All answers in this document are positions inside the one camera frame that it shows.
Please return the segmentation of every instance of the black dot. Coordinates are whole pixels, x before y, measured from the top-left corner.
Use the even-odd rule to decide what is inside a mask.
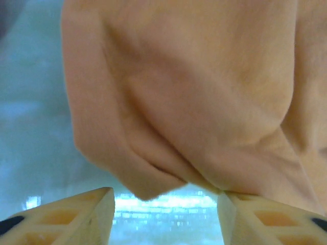
[[[4,235],[6,232],[10,231],[11,228],[18,225],[24,220],[23,216],[15,216],[0,222],[0,236]]]
[[[312,218],[311,219],[317,226],[327,232],[327,221],[320,218]]]

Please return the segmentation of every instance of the rectangular hole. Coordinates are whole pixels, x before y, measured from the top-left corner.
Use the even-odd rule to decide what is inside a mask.
[[[276,211],[256,211],[254,214],[265,226],[298,226],[288,215]]]
[[[279,237],[279,240],[282,242],[283,245],[323,245],[316,238],[310,236],[283,236]]]
[[[51,245],[60,233],[30,232],[25,234],[15,245]]]
[[[44,225],[68,225],[78,214],[76,209],[58,209],[45,215],[39,224]]]

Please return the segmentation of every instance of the beige plastic part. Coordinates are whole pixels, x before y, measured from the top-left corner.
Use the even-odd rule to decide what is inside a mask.
[[[1,245],[107,245],[114,215],[112,188],[100,188],[13,216],[25,219]]]
[[[326,245],[311,219],[326,217],[254,195],[225,192],[218,200],[225,245]]]

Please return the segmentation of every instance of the bright light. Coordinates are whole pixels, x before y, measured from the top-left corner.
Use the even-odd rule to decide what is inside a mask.
[[[28,210],[31,208],[36,208],[41,204],[41,197],[28,197],[26,203],[22,205],[23,210]]]

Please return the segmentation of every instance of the blurry background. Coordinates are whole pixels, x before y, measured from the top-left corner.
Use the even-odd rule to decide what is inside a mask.
[[[111,186],[110,244],[223,244],[216,196],[187,186],[141,202],[74,148],[65,94],[63,0],[0,0],[0,220]]]

